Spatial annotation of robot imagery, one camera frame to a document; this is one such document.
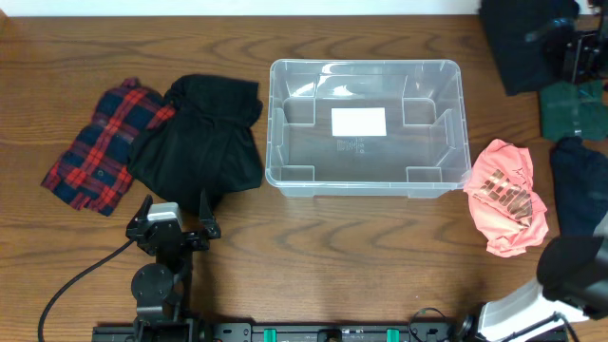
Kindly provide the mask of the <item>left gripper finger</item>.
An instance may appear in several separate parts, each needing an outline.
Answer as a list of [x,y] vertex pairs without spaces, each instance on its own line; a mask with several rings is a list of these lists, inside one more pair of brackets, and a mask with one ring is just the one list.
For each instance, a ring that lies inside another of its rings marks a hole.
[[207,232],[215,232],[217,229],[217,221],[205,189],[200,192],[199,223]]
[[148,212],[150,210],[151,205],[153,204],[153,198],[151,195],[147,195],[143,202],[141,207],[139,208],[139,210],[137,211],[136,215],[135,215],[135,221],[136,222],[141,222],[141,221],[146,221],[147,220],[147,215]]

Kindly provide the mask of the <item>black taped cloth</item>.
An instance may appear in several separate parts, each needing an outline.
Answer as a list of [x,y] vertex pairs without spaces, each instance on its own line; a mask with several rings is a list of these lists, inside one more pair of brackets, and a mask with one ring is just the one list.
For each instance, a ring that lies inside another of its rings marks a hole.
[[562,66],[550,66],[542,53],[547,33],[575,30],[575,0],[482,0],[479,17],[505,93],[539,91],[557,82]]

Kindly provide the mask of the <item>navy cloth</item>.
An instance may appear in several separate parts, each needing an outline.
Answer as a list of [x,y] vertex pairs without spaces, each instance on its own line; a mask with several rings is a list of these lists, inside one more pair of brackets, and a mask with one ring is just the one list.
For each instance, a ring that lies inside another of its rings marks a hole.
[[560,232],[607,236],[607,157],[579,137],[561,139],[550,156]]

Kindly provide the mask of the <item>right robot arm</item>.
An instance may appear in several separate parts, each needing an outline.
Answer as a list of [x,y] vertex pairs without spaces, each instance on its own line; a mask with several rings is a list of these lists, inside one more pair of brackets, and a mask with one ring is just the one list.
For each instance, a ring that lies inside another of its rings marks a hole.
[[[486,38],[509,93],[556,81],[599,79],[607,71],[602,30],[488,29]],[[607,239],[556,237],[545,247],[533,280],[468,316],[456,341],[528,341],[559,326],[607,315]]]

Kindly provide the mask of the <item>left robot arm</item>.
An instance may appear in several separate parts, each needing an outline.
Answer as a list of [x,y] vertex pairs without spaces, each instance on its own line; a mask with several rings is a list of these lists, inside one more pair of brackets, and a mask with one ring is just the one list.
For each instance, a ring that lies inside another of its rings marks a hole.
[[175,202],[155,204],[147,196],[129,221],[129,241],[155,258],[141,267],[131,281],[136,299],[136,341],[211,341],[213,329],[190,309],[193,254],[205,252],[221,237],[207,194],[199,201],[196,231],[184,232],[181,209]]

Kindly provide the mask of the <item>pink printed shirt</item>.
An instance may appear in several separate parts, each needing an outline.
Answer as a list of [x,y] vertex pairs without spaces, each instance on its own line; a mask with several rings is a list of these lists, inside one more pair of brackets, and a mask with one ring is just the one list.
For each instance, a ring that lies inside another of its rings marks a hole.
[[489,253],[514,257],[542,244],[549,231],[547,208],[533,191],[533,176],[529,150],[500,139],[474,162],[464,191]]

